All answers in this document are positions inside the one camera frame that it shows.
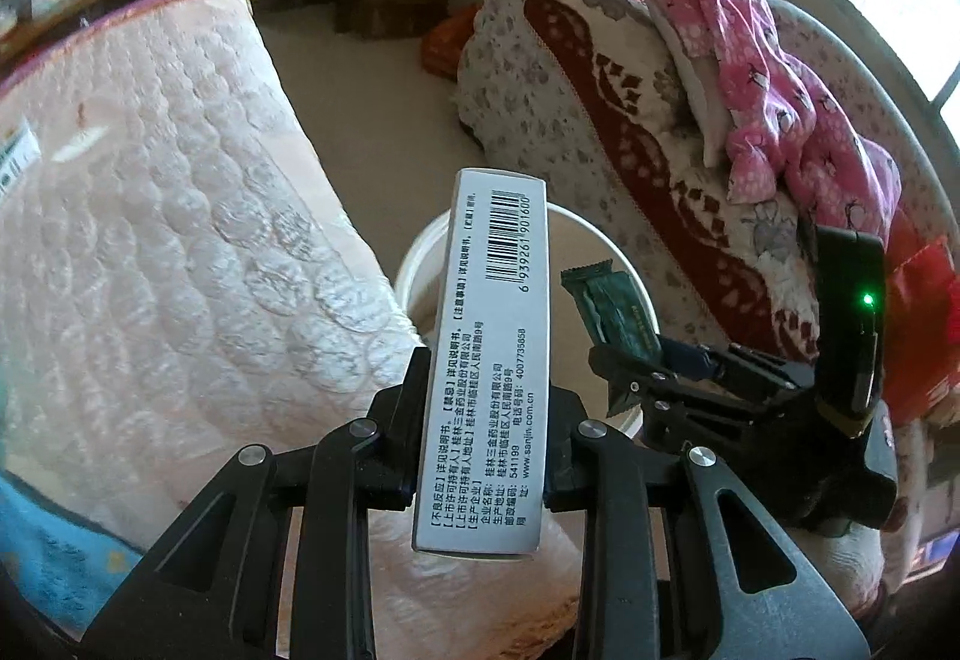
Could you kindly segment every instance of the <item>bed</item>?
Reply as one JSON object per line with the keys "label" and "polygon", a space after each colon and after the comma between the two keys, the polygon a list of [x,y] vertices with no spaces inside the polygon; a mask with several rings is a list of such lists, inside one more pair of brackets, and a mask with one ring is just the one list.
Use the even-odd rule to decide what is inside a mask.
{"label": "bed", "polygon": [[[419,339],[247,0],[116,11],[0,85],[0,127],[23,119],[42,159],[0,200],[0,457],[37,500],[142,550],[243,444],[309,446],[401,381]],[[554,521],[498,566],[414,554],[411,514],[371,517],[381,657],[532,657],[572,624]]]}

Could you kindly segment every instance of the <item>blue fabric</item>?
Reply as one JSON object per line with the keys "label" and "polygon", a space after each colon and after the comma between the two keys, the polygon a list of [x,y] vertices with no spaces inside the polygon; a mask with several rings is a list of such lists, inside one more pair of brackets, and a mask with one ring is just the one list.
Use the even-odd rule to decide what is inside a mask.
{"label": "blue fabric", "polygon": [[140,554],[44,503],[0,473],[0,562],[32,606],[82,632]]}

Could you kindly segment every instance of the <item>purple trim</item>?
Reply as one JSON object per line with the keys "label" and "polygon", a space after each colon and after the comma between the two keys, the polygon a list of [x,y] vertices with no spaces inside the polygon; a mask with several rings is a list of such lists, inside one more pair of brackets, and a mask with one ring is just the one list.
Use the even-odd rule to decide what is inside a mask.
{"label": "purple trim", "polygon": [[0,99],[5,97],[14,86],[22,83],[29,75],[32,75],[32,73],[40,69],[40,67],[48,64],[48,62],[56,57],[63,56],[75,45],[86,43],[90,38],[98,35],[103,30],[125,23],[131,19],[136,19],[143,14],[150,13],[151,11],[179,1],[181,0],[136,0],[122,8],[117,8],[107,13],[85,29],[80,29],[66,35],[63,40],[58,40],[56,43],[53,43],[49,48],[38,54],[37,57],[30,59],[29,62],[13,70],[6,80],[0,83]]}

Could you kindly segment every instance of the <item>pink bedding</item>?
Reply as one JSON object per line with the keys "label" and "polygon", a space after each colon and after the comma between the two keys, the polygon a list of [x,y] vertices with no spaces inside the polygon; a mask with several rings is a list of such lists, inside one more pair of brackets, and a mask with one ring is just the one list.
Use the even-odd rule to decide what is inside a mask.
{"label": "pink bedding", "polygon": [[862,230],[884,243],[901,181],[896,163],[858,136],[823,81],[779,46],[766,0],[665,0],[691,59],[714,55],[733,115],[728,199],[758,203],[784,176],[818,224]]}

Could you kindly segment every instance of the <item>black device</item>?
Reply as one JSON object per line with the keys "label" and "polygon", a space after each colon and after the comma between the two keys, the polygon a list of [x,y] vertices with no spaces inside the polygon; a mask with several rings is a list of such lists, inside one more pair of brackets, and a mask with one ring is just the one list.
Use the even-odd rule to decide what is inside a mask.
{"label": "black device", "polygon": [[[292,660],[373,660],[367,512],[411,505],[430,355],[315,447],[244,447],[146,553],[77,644],[8,580],[18,660],[274,658],[290,513],[304,507]],[[544,502],[586,510],[576,660],[866,660],[866,641],[776,521],[706,447],[637,447],[551,387]],[[650,508],[671,577],[657,581]]]}
{"label": "black device", "polygon": [[[880,527],[896,501],[893,428],[880,399],[883,246],[816,227],[808,249],[821,328],[812,367],[665,337],[661,364],[604,344],[589,363],[608,382],[611,414],[641,404],[648,446],[674,454],[709,446],[776,519],[841,535],[851,521]],[[726,394],[690,385],[701,380]]]}

